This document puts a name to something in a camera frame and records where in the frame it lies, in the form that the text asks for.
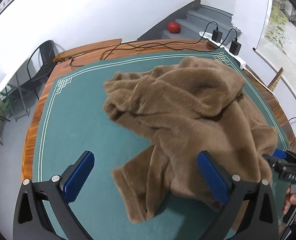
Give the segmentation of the white power strip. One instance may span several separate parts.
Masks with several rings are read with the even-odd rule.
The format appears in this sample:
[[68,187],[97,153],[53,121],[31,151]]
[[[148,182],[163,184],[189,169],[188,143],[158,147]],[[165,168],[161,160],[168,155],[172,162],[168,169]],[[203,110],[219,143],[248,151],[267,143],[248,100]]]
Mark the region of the white power strip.
[[246,68],[246,62],[239,56],[233,55],[231,52],[229,52],[229,49],[227,47],[225,47],[224,45],[214,42],[211,39],[207,39],[207,43],[209,45],[211,45],[213,48],[217,49],[217,48],[223,48],[228,55],[230,55],[232,58],[234,58],[235,60],[237,60],[240,63],[240,69],[243,70]]

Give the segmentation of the black power adapter far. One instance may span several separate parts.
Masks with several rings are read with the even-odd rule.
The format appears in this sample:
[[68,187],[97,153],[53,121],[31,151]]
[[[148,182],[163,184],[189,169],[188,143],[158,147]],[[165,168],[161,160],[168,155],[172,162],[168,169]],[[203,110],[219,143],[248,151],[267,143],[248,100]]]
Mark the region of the black power adapter far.
[[216,43],[221,43],[222,36],[223,33],[221,31],[219,31],[218,29],[214,29],[211,39]]

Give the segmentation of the black power adapter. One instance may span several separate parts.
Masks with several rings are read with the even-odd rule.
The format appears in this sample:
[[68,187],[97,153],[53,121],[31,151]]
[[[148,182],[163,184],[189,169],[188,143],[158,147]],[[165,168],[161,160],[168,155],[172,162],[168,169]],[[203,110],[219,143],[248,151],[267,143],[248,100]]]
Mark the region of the black power adapter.
[[221,31],[219,31],[218,29],[214,29],[211,39],[216,43],[221,43],[222,36],[223,33]]
[[240,49],[241,49],[241,43],[239,43],[237,40],[233,40],[231,42],[231,46],[230,46],[230,49],[229,49],[230,53],[232,55],[237,56],[239,54],[239,52],[240,52]]

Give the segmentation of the brown fleece sweater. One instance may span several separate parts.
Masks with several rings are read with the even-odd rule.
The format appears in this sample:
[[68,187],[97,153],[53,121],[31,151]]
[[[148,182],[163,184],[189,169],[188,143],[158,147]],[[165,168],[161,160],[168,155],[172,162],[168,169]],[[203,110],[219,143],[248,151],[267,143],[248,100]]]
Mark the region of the brown fleece sweater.
[[117,72],[104,83],[108,117],[151,144],[112,171],[131,223],[152,218],[167,193],[221,209],[197,167],[202,151],[242,180],[272,181],[264,155],[275,151],[277,129],[244,92],[245,83],[233,68],[199,57]]

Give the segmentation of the hanging scroll painting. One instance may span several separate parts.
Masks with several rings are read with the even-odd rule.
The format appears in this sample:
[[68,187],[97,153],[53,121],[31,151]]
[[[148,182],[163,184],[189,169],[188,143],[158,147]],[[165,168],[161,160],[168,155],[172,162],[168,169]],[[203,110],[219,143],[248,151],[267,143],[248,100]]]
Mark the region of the hanging scroll painting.
[[275,71],[296,99],[296,9],[289,0],[269,0],[255,52]]

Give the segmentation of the red ball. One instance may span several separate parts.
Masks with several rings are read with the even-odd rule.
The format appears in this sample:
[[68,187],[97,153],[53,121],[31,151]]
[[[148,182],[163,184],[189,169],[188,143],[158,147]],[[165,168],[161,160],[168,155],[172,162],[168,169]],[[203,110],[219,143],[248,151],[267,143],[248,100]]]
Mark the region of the red ball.
[[169,22],[166,27],[172,34],[179,34],[181,31],[180,25],[175,21]]

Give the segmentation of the black power adapter near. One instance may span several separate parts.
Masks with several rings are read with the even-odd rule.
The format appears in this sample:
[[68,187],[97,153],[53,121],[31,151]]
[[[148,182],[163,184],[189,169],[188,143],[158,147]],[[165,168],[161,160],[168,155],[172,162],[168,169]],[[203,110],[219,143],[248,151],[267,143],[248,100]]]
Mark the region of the black power adapter near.
[[229,49],[230,53],[232,55],[237,56],[239,54],[239,52],[240,52],[240,49],[241,49],[241,43],[239,43],[237,40],[233,40],[231,42],[231,46],[230,46],[230,49]]

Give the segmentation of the wooden bench far side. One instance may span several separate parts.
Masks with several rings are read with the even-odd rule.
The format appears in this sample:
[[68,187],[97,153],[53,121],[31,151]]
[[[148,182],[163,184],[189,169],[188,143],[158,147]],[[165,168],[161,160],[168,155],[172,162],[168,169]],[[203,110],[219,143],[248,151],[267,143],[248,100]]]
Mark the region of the wooden bench far side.
[[83,54],[89,53],[93,50],[107,48],[110,46],[116,46],[116,45],[121,44],[121,41],[122,41],[121,38],[117,38],[117,39],[112,39],[112,40],[90,43],[90,44],[86,44],[86,45],[72,48],[69,50],[65,50],[63,52],[60,52],[53,59],[53,62],[65,61],[66,59],[71,59],[73,56],[83,55]]

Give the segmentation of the green table mat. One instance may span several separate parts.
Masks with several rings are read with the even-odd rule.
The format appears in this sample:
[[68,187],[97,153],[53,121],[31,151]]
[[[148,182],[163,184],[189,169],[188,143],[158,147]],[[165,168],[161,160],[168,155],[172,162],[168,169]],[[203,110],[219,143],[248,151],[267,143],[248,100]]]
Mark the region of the green table mat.
[[224,50],[210,53],[177,51],[95,62],[55,80],[38,128],[33,179],[45,181],[62,173],[86,150],[95,165],[70,208],[93,239],[198,239],[216,216],[196,199],[167,193],[155,215],[140,223],[128,219],[123,198],[112,171],[123,166],[151,144],[113,122],[103,109],[104,83],[115,73],[142,73],[157,66],[179,64],[186,57],[218,60],[246,81],[244,92],[261,111],[268,125],[277,129],[276,149],[289,143],[271,109],[240,69],[240,63]]

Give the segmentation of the white folding table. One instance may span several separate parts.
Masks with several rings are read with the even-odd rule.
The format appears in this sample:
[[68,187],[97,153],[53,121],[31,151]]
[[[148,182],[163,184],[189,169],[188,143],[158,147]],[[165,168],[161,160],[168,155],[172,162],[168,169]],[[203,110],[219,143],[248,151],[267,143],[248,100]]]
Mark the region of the white folding table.
[[[3,96],[9,103],[10,111],[15,119],[29,116],[30,109],[25,103],[25,98],[31,94],[31,91],[23,87],[23,84],[30,79],[29,66],[23,63],[20,67],[11,70],[0,82],[0,97]],[[23,114],[15,114],[14,104],[20,102],[23,106]]]

